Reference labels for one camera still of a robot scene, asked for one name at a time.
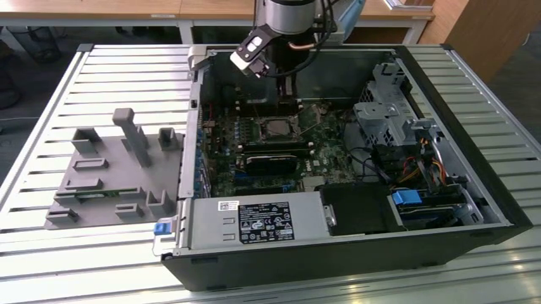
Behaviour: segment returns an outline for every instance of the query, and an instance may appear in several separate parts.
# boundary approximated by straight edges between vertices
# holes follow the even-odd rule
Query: metal frame
[[[355,27],[406,27],[409,28],[404,37],[404,44],[416,44],[421,38],[422,31],[429,20],[360,20]],[[179,20],[181,36],[185,44],[194,43],[194,27],[251,27],[251,20]]]
[[[96,49],[142,48],[146,51],[178,47],[95,46]],[[60,121],[64,127],[51,129],[52,124],[59,123],[59,114],[79,111],[82,107],[92,111],[107,109],[111,105],[111,101],[83,96],[79,99],[84,102],[82,104],[68,101],[80,71],[96,69],[96,65],[86,64],[88,52],[79,52],[0,187],[0,201],[6,203],[0,212],[0,303],[355,303],[370,300],[372,303],[444,304],[534,301],[541,296],[541,166],[539,161],[530,161],[525,166],[522,159],[541,158],[537,145],[532,145],[536,141],[528,140],[532,138],[529,133],[458,57],[450,56],[440,46],[410,46],[409,50],[512,189],[514,199],[536,225],[532,230],[498,245],[476,249],[440,267],[213,293],[186,291],[152,254],[152,224],[44,231],[39,227],[44,222],[44,210],[52,202],[55,192],[50,186],[55,186],[55,180],[42,185],[42,191],[19,193],[20,187],[32,185],[47,170],[58,172],[70,146],[60,141],[72,135],[71,130],[64,129],[64,120]],[[187,69],[187,62],[136,66],[159,66],[158,69],[182,72]],[[147,94],[139,91],[135,95],[146,98],[151,106],[163,100],[189,96],[189,93],[160,91],[159,94]],[[424,100],[418,99],[418,103],[424,114],[430,117]],[[162,124],[171,123],[171,115],[154,115],[162,117],[158,118]],[[107,126],[98,129],[112,132]],[[46,141],[51,140],[55,142],[50,147]],[[39,151],[56,157],[38,159]],[[171,248],[172,244],[166,239],[162,247]]]
[[[402,43],[416,44],[420,40],[428,22],[429,20],[426,19],[361,20],[357,22],[355,27],[406,27],[409,30]],[[193,27],[250,27],[253,22],[250,20],[179,20],[178,17],[155,20],[0,18],[0,24],[7,27],[178,27],[181,30],[181,39],[183,44],[193,44]]]

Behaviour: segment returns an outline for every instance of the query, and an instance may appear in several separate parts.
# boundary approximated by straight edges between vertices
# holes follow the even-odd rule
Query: power supply label
[[[289,202],[239,205],[238,229],[243,244],[295,239]]]

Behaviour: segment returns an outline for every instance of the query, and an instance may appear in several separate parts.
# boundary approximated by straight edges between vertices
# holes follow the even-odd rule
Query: wooden desk
[[[253,0],[182,0],[181,36],[194,43],[193,27],[249,27],[254,18]],[[434,14],[426,11],[392,11],[384,0],[366,0],[357,27],[404,28],[404,43],[417,43],[426,22]]]
[[[182,0],[0,0],[12,26],[177,25]]]
[[[541,0],[437,0],[420,43],[446,43],[490,81],[541,18]]]

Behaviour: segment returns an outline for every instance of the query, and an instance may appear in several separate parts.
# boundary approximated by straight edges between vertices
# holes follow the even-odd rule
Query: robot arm
[[[347,38],[364,4],[365,0],[257,0],[259,26],[231,54],[231,61],[247,75],[294,78],[315,60],[323,43]]]

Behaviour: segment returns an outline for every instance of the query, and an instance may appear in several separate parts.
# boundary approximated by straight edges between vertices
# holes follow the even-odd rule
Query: blue latch
[[[393,201],[396,201],[396,205],[422,203],[420,192],[417,192],[417,190],[398,190],[393,193]]]
[[[154,235],[164,236],[171,234],[171,223],[155,223],[154,225]]]

